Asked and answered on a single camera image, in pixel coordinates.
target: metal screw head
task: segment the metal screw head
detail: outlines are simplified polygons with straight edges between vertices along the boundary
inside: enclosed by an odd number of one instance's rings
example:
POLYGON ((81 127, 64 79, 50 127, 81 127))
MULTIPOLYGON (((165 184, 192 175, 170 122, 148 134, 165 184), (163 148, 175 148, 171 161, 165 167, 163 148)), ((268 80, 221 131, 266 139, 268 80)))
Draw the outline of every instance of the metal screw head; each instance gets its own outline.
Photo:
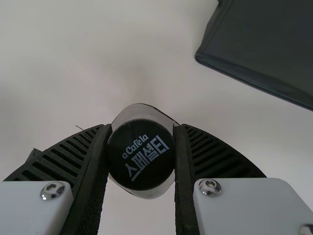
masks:
POLYGON ((313 225, 312 224, 304 224, 300 226, 300 235, 313 235, 313 225))
POLYGON ((43 200, 51 200, 59 197, 64 192, 64 184, 61 182, 51 182, 44 186, 40 192, 40 196, 43 200))
POLYGON ((204 179, 199 183, 200 191, 207 196, 216 196, 221 194, 222 188, 219 182, 212 179, 204 179))

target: black foam padding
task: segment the black foam padding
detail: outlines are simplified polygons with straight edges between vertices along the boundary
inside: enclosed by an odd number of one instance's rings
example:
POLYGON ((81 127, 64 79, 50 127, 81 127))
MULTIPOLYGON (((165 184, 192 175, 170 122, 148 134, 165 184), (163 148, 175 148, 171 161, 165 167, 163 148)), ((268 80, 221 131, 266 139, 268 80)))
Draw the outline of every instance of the black foam padding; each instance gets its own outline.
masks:
POLYGON ((176 142, 176 234, 199 235, 193 202, 194 184, 202 178, 263 178, 251 161, 209 133, 183 124, 174 128, 176 142))
POLYGON ((112 133, 111 125, 101 127, 76 199, 60 235, 96 235, 106 183, 108 165, 106 144, 112 133))
POLYGON ((92 155, 98 132, 103 125, 81 131, 35 156, 29 157, 4 181, 66 181, 74 198, 92 155))
POLYGON ((313 110, 312 9, 312 0, 220 0, 195 58, 313 110))

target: black coffee capsule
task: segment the black coffee capsule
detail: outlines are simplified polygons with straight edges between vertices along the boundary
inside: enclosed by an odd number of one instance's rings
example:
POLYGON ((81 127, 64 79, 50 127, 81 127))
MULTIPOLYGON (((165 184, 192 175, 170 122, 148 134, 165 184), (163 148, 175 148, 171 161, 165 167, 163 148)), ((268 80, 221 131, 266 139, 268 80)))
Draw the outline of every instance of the black coffee capsule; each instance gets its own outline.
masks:
POLYGON ((110 178, 141 198, 162 195, 174 181, 173 125, 177 123, 152 106, 135 104, 123 110, 107 143, 110 178))

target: printed logo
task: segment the printed logo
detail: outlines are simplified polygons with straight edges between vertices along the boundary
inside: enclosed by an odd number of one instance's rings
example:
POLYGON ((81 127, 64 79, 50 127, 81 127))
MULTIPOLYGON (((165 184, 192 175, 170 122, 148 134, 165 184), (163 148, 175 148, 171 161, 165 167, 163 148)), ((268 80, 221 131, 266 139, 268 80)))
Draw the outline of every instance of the printed logo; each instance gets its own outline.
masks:
MULTIPOLYGON (((139 136, 139 139, 140 140, 134 140, 134 144, 126 148, 126 152, 122 155, 124 159, 128 158, 130 154, 133 154, 136 150, 138 150, 139 147, 149 138, 147 137, 147 135, 143 135, 142 137, 139 136)), ((132 179, 132 181, 137 178, 137 176, 150 162, 152 162, 154 159, 156 159, 167 150, 169 150, 169 147, 158 135, 156 135, 141 150, 136 152, 136 154, 131 159, 135 163, 137 168, 128 165, 128 163, 125 164, 128 169, 129 177, 132 179)))

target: white background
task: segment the white background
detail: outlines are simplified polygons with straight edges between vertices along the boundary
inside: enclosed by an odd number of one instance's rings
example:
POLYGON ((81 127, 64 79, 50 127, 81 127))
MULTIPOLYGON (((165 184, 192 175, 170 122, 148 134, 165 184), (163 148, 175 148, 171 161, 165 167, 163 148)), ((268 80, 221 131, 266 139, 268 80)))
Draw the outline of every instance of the white background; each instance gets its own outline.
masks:
MULTIPOLYGON (((201 66, 216 0, 1 0, 0 179, 126 106, 154 105, 230 144, 313 209, 313 112, 201 66)), ((143 200, 108 182, 99 234, 175 234, 173 186, 143 200)))

